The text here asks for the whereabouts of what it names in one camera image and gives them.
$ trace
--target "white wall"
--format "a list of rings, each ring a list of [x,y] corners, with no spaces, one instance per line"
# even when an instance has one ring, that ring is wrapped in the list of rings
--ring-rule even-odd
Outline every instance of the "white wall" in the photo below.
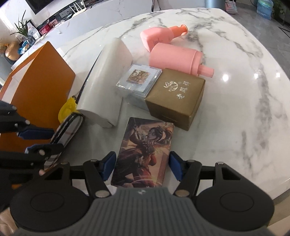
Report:
[[[17,40],[14,35],[10,35],[11,31],[6,27],[4,22],[0,19],[0,42],[11,43]]]
[[[35,15],[25,0],[8,0],[1,7],[1,10],[13,25],[18,22],[18,16],[20,19],[22,18],[23,13],[26,10],[24,19],[32,20],[34,25],[37,27],[46,19],[72,2],[74,2],[74,0],[54,0]]]

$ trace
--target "pink spray bottle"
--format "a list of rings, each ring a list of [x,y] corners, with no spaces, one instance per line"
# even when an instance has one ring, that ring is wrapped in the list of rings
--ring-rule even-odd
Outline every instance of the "pink spray bottle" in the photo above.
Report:
[[[187,34],[188,29],[186,25],[165,27],[153,27],[146,29],[140,33],[140,37],[144,47],[151,52],[157,43],[170,43],[172,39],[180,35]]]
[[[213,77],[214,69],[201,64],[202,56],[202,52],[192,48],[158,43],[150,53],[149,66]]]

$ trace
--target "gray gripper base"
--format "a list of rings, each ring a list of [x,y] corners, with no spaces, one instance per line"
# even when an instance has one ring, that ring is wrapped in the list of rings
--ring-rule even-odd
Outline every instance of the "gray gripper base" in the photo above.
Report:
[[[220,229],[203,219],[189,198],[173,196],[167,188],[119,188],[114,196],[95,199],[87,214],[66,229],[50,233],[19,229],[14,234],[14,236],[30,235],[274,236],[266,227],[248,232]]]

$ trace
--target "television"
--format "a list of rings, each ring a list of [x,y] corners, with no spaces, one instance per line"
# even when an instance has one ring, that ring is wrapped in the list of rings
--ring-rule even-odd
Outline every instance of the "television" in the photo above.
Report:
[[[37,14],[41,9],[45,8],[52,1],[53,0],[26,0],[35,14]]]

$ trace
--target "brown square box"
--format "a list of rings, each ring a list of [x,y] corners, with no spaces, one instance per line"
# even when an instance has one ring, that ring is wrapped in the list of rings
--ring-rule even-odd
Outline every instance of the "brown square box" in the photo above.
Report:
[[[145,98],[150,114],[188,131],[200,105],[204,85],[202,78],[164,69]]]

